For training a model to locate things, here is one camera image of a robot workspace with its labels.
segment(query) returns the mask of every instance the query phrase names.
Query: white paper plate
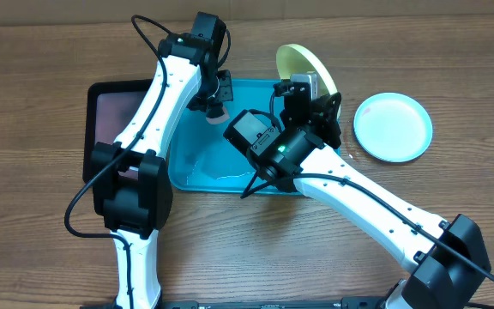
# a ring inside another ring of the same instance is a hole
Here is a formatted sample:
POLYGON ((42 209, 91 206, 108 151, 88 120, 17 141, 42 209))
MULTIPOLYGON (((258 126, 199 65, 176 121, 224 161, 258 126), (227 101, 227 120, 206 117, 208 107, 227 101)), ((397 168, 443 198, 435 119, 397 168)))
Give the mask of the white paper plate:
POLYGON ((376 94, 365 100, 356 111, 353 129, 368 153, 388 162, 421 156, 433 135, 428 112, 416 100, 395 93, 376 94))

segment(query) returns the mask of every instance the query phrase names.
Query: blue tray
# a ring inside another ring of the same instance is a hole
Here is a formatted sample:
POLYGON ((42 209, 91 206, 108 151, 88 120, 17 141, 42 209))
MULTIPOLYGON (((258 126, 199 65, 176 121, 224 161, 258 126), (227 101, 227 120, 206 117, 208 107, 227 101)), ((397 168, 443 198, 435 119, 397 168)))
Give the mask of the blue tray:
MULTIPOLYGON (((230 120, 212 125, 199 112, 188 109, 178 123, 171 140, 169 178, 180 190, 208 192, 243 192, 255 170, 222 135, 224 130, 243 109, 269 110, 273 85, 279 80, 233 79, 233 101, 225 102, 230 120)), ((283 98, 275 98, 274 112, 283 110, 283 98)), ((259 118, 270 126, 269 120, 259 118)), ((257 179, 253 186, 264 180, 257 179)), ((265 194, 291 194, 274 187, 260 190, 265 194)))

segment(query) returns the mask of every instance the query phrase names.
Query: yellow disc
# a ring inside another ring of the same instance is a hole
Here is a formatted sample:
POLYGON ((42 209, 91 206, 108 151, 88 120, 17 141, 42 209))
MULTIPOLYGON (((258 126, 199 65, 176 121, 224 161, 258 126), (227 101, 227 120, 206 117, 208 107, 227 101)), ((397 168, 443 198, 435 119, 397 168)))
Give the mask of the yellow disc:
POLYGON ((307 48, 298 44, 287 44, 278 48, 275 55, 278 73, 281 79, 289 79, 291 74, 317 73, 319 94, 336 94, 333 78, 321 61, 307 48))

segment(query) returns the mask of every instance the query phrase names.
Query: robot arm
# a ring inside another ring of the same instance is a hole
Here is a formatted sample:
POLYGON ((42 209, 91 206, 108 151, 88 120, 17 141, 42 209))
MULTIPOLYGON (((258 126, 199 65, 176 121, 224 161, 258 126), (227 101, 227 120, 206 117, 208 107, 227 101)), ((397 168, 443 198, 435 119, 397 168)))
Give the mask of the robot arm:
MULTIPOLYGON (((314 149, 300 167, 303 169, 302 173, 348 178, 377 194, 432 236, 439 238, 443 233, 439 227, 440 222, 444 221, 442 217, 416 208, 386 191, 348 166, 328 145, 323 149, 314 149)), ((413 233, 408 225, 383 206, 350 186, 325 179, 295 179, 294 185, 303 195, 326 203, 369 234, 409 273, 419 266, 414 258, 417 252, 428 252, 434 245, 419 233, 413 233)))
MULTIPOLYGON (((167 89, 157 112, 144 132, 144 137, 138 141, 132 151, 146 154, 151 149, 161 157, 166 158, 172 133, 177 128, 178 120, 188 103, 199 92, 202 84, 200 65, 193 65, 189 59, 176 56, 163 58, 167 68, 167 89)), ((154 108, 155 101, 161 92, 163 71, 158 65, 154 81, 138 107, 135 116, 125 130, 114 142, 120 142, 121 148, 127 148, 135 138, 136 132, 146 122, 148 114, 154 108)))
POLYGON ((105 227, 127 240, 130 259, 121 241, 116 240, 119 292, 115 305, 130 308, 127 266, 135 309, 153 309, 160 301, 157 278, 157 236, 171 210, 172 188, 165 158, 172 134, 186 107, 199 110, 209 118, 222 118, 222 102, 232 100, 217 95, 221 86, 230 84, 227 70, 217 71, 217 60, 226 25, 218 16, 199 13, 191 33, 175 34, 160 42, 159 51, 167 71, 163 85, 161 65, 154 75, 144 100, 125 130, 113 145, 97 143, 91 156, 96 174, 127 148, 154 109, 163 87, 165 93, 141 139, 125 155, 121 165, 104 174, 93 185, 94 209, 104 216, 105 227), (133 169, 138 179, 128 179, 119 172, 133 169))
POLYGON ((285 192, 299 191, 339 211, 381 244, 411 277, 390 290, 383 308, 462 308, 473 296, 483 275, 411 229, 380 203, 347 182, 295 175, 329 175, 347 179, 382 199, 409 221, 472 262, 490 271, 491 265, 478 226, 464 215, 448 223, 399 199, 348 166, 334 151, 340 146, 337 123, 340 94, 310 97, 313 83, 285 80, 274 86, 284 96, 279 133, 250 112, 241 112, 224 137, 257 170, 262 179, 285 192))

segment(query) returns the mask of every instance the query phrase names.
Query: cable clip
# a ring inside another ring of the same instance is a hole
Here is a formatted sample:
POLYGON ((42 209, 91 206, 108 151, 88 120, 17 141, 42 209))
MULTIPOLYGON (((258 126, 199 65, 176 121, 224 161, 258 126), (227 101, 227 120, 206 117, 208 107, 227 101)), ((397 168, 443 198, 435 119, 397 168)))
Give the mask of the cable clip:
POLYGON ((420 223, 417 223, 416 227, 411 230, 411 233, 413 233, 414 235, 417 235, 421 229, 422 229, 422 226, 420 225, 420 223))
POLYGON ((345 186, 348 185, 348 181, 350 180, 350 177, 344 176, 341 181, 339 181, 340 186, 345 186))

